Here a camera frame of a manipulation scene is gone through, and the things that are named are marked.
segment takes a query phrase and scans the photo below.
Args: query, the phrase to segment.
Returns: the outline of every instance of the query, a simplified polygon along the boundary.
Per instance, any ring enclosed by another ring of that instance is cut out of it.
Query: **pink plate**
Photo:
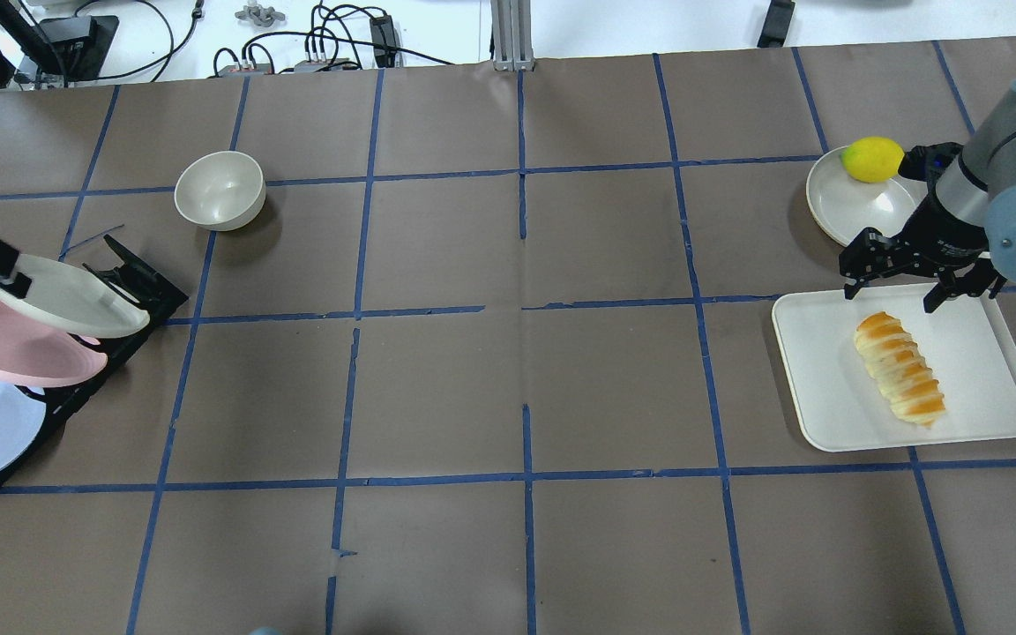
[[[109,359],[0,302],[0,382],[37,387],[79,384]]]

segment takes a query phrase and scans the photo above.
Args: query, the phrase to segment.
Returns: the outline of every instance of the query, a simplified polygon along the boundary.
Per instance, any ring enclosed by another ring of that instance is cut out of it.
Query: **lemon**
[[[896,176],[904,149],[888,137],[864,137],[841,152],[841,165],[849,177],[865,184],[880,184]]]

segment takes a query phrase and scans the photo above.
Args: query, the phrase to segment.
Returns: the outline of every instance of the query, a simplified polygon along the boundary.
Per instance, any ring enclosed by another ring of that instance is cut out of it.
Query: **bread roll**
[[[892,315],[875,313],[858,326],[853,344],[865,369],[887,398],[892,414],[910,424],[931,426],[947,408],[939,380],[928,369],[912,336]]]

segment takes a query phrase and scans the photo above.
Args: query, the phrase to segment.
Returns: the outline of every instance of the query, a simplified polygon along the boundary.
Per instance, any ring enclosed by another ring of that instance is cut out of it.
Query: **bowl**
[[[265,175],[257,161],[234,150],[192,163],[175,184],[175,208],[206,230],[229,232],[257,216],[265,204]]]
[[[841,165],[847,145],[826,152],[806,178],[806,201],[819,228],[842,246],[865,228],[892,237],[904,228],[915,206],[927,196],[923,181],[892,177],[883,184],[862,184]]]

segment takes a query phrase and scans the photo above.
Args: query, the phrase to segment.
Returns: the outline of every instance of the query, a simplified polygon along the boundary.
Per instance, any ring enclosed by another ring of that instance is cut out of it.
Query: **white floor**
[[[83,0],[30,0],[37,19],[65,16]],[[250,37],[270,30],[307,30],[314,0],[265,0],[287,15],[282,23],[259,28],[238,20],[245,0],[205,0],[205,17],[162,79],[206,77],[214,51],[235,51]],[[374,0],[395,17],[403,47],[452,62],[489,57],[489,0]],[[154,0],[169,16],[175,39],[190,27],[194,0]],[[606,57],[638,53],[746,49],[759,39],[769,0],[532,0],[532,41],[536,57]],[[158,16],[131,0],[108,0],[85,12],[120,16],[117,41],[104,72],[124,72],[156,59],[169,49]],[[347,20],[357,40],[370,41],[366,17]],[[798,0],[787,45],[869,44],[968,37],[1016,36],[1016,1],[1006,0]],[[12,61],[17,47],[0,29],[0,44]],[[275,68],[303,60],[300,37],[267,37]],[[360,50],[369,65],[371,49]],[[403,64],[431,64],[404,56]],[[124,81],[146,81],[154,69]]]

